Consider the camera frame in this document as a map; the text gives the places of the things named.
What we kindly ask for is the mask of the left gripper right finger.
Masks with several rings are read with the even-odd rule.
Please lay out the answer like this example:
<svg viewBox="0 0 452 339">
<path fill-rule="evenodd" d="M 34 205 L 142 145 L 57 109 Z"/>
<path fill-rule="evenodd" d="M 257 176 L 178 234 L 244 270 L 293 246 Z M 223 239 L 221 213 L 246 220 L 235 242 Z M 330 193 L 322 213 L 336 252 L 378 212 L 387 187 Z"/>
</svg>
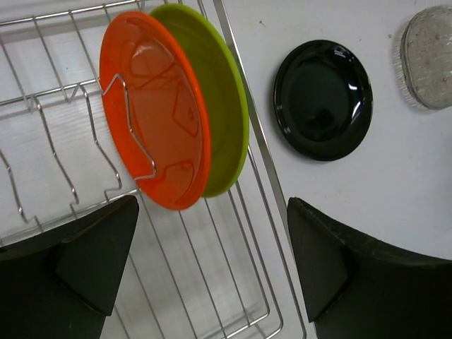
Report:
<svg viewBox="0 0 452 339">
<path fill-rule="evenodd" d="M 451 262 L 387 244 L 300 198 L 287 223 L 319 338 L 450 338 Z"/>
</svg>

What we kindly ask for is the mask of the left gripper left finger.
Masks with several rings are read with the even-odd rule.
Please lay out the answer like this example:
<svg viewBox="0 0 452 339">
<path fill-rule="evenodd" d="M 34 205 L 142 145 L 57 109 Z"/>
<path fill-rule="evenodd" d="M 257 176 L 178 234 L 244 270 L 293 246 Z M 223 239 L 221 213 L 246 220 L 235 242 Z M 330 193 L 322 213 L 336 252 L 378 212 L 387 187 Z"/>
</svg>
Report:
<svg viewBox="0 0 452 339">
<path fill-rule="evenodd" d="M 139 204 L 124 196 L 1 248 L 2 338 L 99 338 L 131 248 Z"/>
</svg>

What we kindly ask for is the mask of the black plate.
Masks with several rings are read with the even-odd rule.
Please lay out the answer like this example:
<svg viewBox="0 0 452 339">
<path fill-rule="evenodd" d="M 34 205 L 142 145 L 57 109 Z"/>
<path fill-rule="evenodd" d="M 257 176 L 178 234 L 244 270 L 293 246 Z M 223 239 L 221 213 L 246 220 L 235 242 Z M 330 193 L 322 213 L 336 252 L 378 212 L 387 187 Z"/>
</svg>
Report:
<svg viewBox="0 0 452 339">
<path fill-rule="evenodd" d="M 364 140 L 373 93 L 365 68 L 348 48 L 311 40 L 294 48 L 279 66 L 273 106 L 282 136 L 297 152 L 334 161 Z"/>
</svg>

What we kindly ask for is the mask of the orange plate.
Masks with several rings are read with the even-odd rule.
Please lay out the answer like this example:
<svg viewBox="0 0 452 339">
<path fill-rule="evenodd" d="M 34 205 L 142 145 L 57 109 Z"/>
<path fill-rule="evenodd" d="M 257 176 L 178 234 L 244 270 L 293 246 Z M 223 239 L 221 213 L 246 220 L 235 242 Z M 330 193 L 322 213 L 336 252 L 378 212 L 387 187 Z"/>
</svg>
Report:
<svg viewBox="0 0 452 339">
<path fill-rule="evenodd" d="M 99 61 L 102 103 L 114 145 L 139 189 L 163 208 L 201 197 L 210 171 L 210 125 L 196 74 L 155 18 L 120 13 Z"/>
</svg>

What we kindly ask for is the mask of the green plate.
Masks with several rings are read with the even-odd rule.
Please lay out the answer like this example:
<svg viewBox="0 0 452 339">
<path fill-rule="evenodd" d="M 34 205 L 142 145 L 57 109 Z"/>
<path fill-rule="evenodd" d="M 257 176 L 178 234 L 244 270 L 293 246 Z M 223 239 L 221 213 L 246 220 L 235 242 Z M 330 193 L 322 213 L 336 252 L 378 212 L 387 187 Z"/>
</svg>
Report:
<svg viewBox="0 0 452 339">
<path fill-rule="evenodd" d="M 211 135 L 210 174 L 203 196 L 219 196 L 238 180 L 249 144 L 249 109 L 238 66 L 221 34 L 198 11 L 164 4 L 150 14 L 178 41 L 200 84 Z"/>
</svg>

